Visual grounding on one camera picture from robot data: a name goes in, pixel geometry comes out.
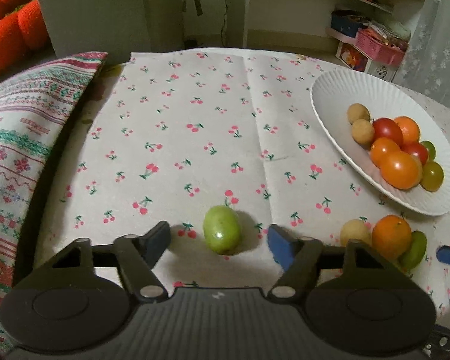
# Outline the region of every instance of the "red tomato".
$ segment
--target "red tomato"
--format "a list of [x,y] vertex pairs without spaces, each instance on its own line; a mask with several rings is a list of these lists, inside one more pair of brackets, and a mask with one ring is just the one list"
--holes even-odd
[[428,161],[428,151],[425,146],[418,142],[408,143],[402,146],[402,150],[405,153],[418,157],[422,165],[425,165]]
[[404,141],[402,130],[393,120],[387,117],[381,117],[373,122],[373,128],[375,129],[373,142],[378,138],[389,138],[397,145],[402,146]]

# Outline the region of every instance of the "cable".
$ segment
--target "cable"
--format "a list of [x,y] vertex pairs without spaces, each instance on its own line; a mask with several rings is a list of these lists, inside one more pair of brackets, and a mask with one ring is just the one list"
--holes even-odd
[[228,0],[225,0],[225,12],[223,14],[223,25],[222,25],[222,29],[220,30],[220,40],[222,42],[222,47],[225,47],[225,42],[227,40],[226,34],[225,34],[225,27],[227,25],[227,13],[228,13]]

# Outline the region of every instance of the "longan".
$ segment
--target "longan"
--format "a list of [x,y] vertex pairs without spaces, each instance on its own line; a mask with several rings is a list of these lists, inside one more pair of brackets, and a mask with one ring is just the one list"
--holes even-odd
[[370,112],[365,105],[360,103],[355,103],[349,106],[346,116],[348,118],[348,122],[352,125],[359,119],[366,120],[367,122],[370,121]]
[[372,123],[365,119],[358,119],[352,125],[352,138],[359,145],[368,145],[373,141],[375,129]]

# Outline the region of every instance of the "box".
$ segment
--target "box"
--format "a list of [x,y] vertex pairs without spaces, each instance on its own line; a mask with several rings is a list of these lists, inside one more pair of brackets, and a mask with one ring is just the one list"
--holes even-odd
[[353,45],[340,42],[335,56],[354,71],[361,71],[385,81],[392,81],[397,72],[395,66],[377,62]]

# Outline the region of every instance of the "striped cloth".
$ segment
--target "striped cloth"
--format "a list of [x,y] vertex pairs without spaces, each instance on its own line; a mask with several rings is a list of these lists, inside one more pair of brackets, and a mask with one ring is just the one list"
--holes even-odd
[[[106,56],[72,55],[0,84],[0,302],[11,288],[20,227],[43,166]],[[0,352],[9,347],[0,326]]]

